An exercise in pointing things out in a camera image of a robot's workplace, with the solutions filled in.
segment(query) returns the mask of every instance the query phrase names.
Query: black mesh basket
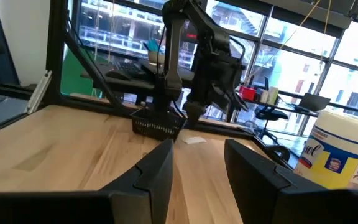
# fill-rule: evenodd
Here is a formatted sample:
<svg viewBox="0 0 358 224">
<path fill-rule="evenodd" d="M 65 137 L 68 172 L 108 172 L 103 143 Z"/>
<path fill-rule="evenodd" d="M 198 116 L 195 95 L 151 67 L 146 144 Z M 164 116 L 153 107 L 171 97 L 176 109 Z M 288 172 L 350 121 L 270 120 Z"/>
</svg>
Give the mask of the black mesh basket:
<svg viewBox="0 0 358 224">
<path fill-rule="evenodd" d="M 175 141 L 186 124 L 185 118 L 174 114 L 154 112 L 146 108 L 133 112 L 131 116 L 133 132 L 160 141 L 168 138 Z"/>
</svg>

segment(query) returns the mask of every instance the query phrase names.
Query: wooden table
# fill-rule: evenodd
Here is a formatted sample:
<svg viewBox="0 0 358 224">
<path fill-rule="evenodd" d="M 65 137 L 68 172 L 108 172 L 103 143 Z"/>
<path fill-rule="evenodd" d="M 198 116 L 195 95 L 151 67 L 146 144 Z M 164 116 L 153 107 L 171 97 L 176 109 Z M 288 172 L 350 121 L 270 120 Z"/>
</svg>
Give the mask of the wooden table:
<svg viewBox="0 0 358 224">
<path fill-rule="evenodd" d="M 182 141 L 192 136 L 207 142 Z M 242 223 L 224 165 L 226 138 L 181 131 L 167 223 Z M 134 134 L 128 119 L 51 105 L 0 130 L 0 192 L 97 190 L 158 144 Z"/>
</svg>

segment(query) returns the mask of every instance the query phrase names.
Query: wire basket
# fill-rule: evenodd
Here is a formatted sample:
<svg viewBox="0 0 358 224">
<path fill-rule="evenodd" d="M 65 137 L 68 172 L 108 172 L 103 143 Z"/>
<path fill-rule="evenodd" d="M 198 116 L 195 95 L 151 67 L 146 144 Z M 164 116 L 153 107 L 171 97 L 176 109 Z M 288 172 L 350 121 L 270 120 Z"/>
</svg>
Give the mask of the wire basket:
<svg viewBox="0 0 358 224">
<path fill-rule="evenodd" d="M 175 141 L 186 124 L 186 118 L 169 113 L 158 113 L 146 108 L 133 112 L 131 116 L 133 132 L 160 141 L 166 139 Z"/>
</svg>

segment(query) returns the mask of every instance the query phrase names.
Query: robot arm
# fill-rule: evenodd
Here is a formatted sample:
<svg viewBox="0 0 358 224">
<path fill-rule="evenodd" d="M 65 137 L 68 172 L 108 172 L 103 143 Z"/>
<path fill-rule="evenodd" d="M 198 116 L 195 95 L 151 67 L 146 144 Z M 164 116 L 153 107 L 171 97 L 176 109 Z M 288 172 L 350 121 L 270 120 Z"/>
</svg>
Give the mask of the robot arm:
<svg viewBox="0 0 358 224">
<path fill-rule="evenodd" d="M 237 97 L 233 93 L 234 80 L 244 69 L 241 65 L 242 58 L 231 56 L 230 36 L 199 7 L 195 0 L 170 0 L 164 4 L 162 14 L 167 28 L 164 74 L 165 93 L 168 95 L 177 95 L 181 92 L 181 78 L 177 68 L 180 32 L 185 20 L 189 19 L 197 30 L 198 63 L 191 93 L 183 106 L 188 115 L 188 122 L 195 124 L 212 103 L 224 109 L 233 97 Z"/>
</svg>

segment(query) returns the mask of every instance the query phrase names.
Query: black chair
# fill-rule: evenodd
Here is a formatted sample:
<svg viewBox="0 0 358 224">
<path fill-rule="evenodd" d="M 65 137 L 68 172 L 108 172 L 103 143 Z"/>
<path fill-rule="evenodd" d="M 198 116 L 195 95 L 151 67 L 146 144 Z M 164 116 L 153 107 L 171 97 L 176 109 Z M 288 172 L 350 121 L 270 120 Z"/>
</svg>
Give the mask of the black chair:
<svg viewBox="0 0 358 224">
<path fill-rule="evenodd" d="M 278 121 L 279 119 L 288 119 L 288 116 L 280 110 L 275 110 L 272 107 L 262 105 L 256 107 L 255 115 L 257 119 L 266 121 L 265 127 L 260 131 L 258 137 L 263 139 L 264 136 L 267 136 L 273 140 L 275 144 L 278 144 L 277 137 L 267 131 L 267 123 L 269 121 Z"/>
</svg>

